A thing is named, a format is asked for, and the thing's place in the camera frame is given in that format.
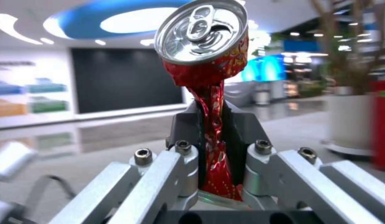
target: crushed can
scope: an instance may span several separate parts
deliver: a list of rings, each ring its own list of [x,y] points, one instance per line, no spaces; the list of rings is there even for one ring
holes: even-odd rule
[[[171,14],[155,35],[155,50],[178,86],[185,86],[204,114],[206,177],[201,190],[241,200],[221,140],[224,79],[247,64],[248,20],[235,0],[196,0]]]

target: bolt head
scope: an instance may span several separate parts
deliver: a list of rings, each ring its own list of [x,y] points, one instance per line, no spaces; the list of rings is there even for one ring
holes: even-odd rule
[[[191,145],[186,140],[178,140],[174,147],[176,152],[183,156],[187,156],[191,153]]]
[[[266,140],[256,140],[255,142],[255,150],[260,155],[270,155],[271,154],[272,145],[270,142]]]
[[[298,153],[305,158],[309,163],[315,164],[317,160],[317,153],[309,147],[301,147]]]
[[[134,152],[134,161],[139,166],[146,166],[152,162],[152,152],[147,148],[138,149]]]
[[[166,136],[166,139],[165,139],[165,146],[166,146],[166,149],[168,150],[169,149],[169,141],[170,141],[170,136]]]

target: pull tab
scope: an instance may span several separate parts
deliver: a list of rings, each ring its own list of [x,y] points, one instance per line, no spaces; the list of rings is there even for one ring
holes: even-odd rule
[[[197,7],[190,16],[187,38],[190,41],[203,40],[210,32],[214,16],[212,5]]]

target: can rim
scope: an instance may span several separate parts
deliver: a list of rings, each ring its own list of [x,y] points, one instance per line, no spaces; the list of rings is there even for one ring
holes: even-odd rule
[[[180,61],[180,60],[169,58],[166,55],[164,55],[163,53],[161,53],[160,47],[158,46],[159,45],[158,42],[161,40],[161,37],[163,38],[164,36],[159,31],[163,30],[169,24],[172,24],[172,22],[175,19],[177,19],[176,16],[178,14],[180,14],[182,11],[184,11],[187,8],[187,6],[190,5],[191,3],[195,3],[197,6],[199,6],[201,4],[205,4],[206,2],[226,2],[226,3],[231,3],[231,4],[238,4],[238,6],[241,9],[242,14],[246,20],[244,26],[242,27],[242,32],[240,33],[238,38],[235,38],[232,41],[232,44],[230,44],[230,47],[228,47],[222,51],[219,51],[217,55],[210,57],[210,58],[204,58],[204,59],[199,59],[199,60],[195,60],[195,61]],[[239,3],[238,1],[235,1],[235,0],[196,0],[196,1],[192,1],[192,2],[189,2],[189,3],[182,5],[180,8],[178,8],[172,14],[170,14],[170,16],[167,17],[167,19],[165,19],[165,21],[161,24],[161,26],[158,28],[157,32],[155,33],[154,48],[155,48],[155,51],[158,53],[158,55],[160,55],[162,60],[167,61],[169,63],[176,64],[176,65],[201,64],[201,63],[205,63],[205,62],[215,61],[216,59],[222,57],[227,51],[236,47],[239,44],[239,42],[241,41],[241,39],[246,35],[247,32],[248,32],[248,12],[246,11],[246,8],[241,3]]]

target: display screen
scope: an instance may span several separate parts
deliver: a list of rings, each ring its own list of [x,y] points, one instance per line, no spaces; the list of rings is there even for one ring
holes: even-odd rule
[[[79,113],[183,103],[153,49],[72,49]]]
[[[248,61],[239,74],[241,81],[268,82],[286,78],[283,55],[270,55]]]

